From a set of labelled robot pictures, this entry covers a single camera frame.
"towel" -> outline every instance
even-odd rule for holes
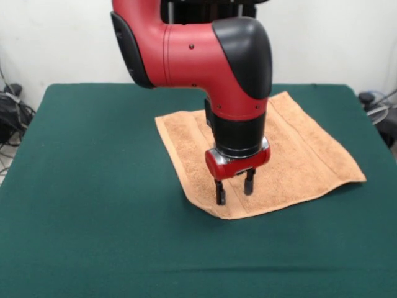
[[[366,181],[349,152],[283,92],[269,99],[265,136],[272,156],[257,169],[254,193],[244,194],[245,175],[227,179],[226,205],[219,206],[204,158],[214,144],[205,111],[180,111],[155,121],[187,199],[221,219],[265,214]]]

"black metal frame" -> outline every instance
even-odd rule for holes
[[[161,17],[163,22],[169,21],[169,3],[173,9],[173,23],[196,24],[208,23],[218,19],[236,17],[239,6],[242,6],[241,16],[256,17],[256,4],[268,0],[162,0]]]

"white wall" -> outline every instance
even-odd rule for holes
[[[3,70],[34,107],[52,83],[131,81],[111,0],[0,0],[0,7]],[[276,83],[397,88],[396,0],[270,0],[258,18],[272,42]]]

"green felt surface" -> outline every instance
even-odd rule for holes
[[[368,182],[227,221],[187,202],[154,124],[202,92],[51,86],[0,188],[0,297],[397,297],[391,154],[348,87],[284,90]]]

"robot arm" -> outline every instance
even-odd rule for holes
[[[200,88],[206,91],[207,122],[215,148],[206,152],[218,204],[225,204],[222,180],[255,169],[270,158],[264,135],[272,84],[272,55],[261,24],[249,17],[211,24],[165,24],[161,0],[113,0],[118,44],[135,83],[144,88]]]

